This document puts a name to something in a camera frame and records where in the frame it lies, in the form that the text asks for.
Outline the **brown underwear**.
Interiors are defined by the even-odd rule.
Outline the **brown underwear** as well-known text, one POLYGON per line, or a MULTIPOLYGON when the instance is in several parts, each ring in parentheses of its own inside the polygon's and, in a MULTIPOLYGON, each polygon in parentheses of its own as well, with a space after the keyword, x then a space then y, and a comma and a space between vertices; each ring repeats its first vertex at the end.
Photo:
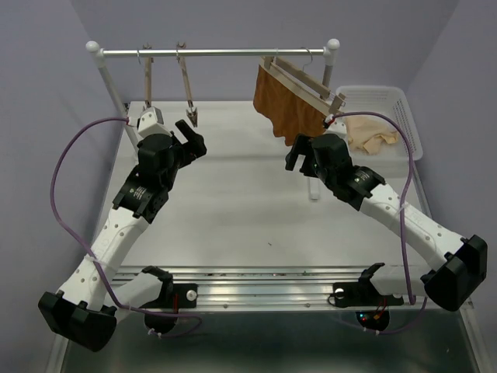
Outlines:
POLYGON ((317 137, 325 132, 323 112, 291 92, 263 66, 259 66, 253 106, 271 122, 273 135, 283 138, 286 146, 291 147, 299 134, 317 137))

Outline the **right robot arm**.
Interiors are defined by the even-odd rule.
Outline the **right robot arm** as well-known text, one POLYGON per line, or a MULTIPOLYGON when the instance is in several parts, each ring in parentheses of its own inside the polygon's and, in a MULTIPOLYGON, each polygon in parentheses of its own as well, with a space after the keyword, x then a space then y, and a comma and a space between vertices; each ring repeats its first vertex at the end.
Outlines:
POLYGON ((337 285, 335 306, 402 305, 402 298, 413 294, 455 312, 486 278, 488 245, 482 238, 458 235, 402 203, 382 176, 353 164, 338 135, 299 134, 287 154, 287 170, 294 169, 299 155, 304 156, 302 174, 320 179, 338 200, 403 237, 426 262, 411 267, 375 263, 357 281, 337 285))

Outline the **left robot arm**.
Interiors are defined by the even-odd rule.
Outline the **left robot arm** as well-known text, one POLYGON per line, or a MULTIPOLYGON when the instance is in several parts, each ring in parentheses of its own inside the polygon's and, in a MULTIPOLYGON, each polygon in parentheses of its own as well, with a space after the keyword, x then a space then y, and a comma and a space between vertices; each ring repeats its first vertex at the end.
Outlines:
POLYGON ((64 221, 60 223, 86 254, 56 292, 41 296, 38 309, 54 333, 90 351, 102 350, 118 323, 132 312, 143 314, 152 323, 148 332, 162 337, 178 319, 188 316, 182 309, 196 308, 197 284, 175 284, 172 274, 159 267, 143 268, 116 290, 109 283, 168 201, 178 170, 207 153, 203 137, 187 122, 177 121, 176 128, 186 142, 167 132, 159 120, 146 124, 140 118, 138 164, 114 198, 93 244, 84 242, 64 221))

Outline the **beige clip hanger with underwear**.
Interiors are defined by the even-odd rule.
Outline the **beige clip hanger with underwear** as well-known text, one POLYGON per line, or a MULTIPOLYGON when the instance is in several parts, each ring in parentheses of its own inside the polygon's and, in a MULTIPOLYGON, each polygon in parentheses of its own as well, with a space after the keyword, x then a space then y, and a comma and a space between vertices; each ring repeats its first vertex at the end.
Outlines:
POLYGON ((331 39, 323 47, 325 67, 321 82, 309 75, 304 68, 299 68, 287 59, 276 55, 262 57, 259 66, 270 77, 282 84, 285 89, 318 112, 326 116, 336 115, 341 113, 345 106, 345 96, 332 93, 329 88, 338 50, 339 41, 337 39, 331 39))

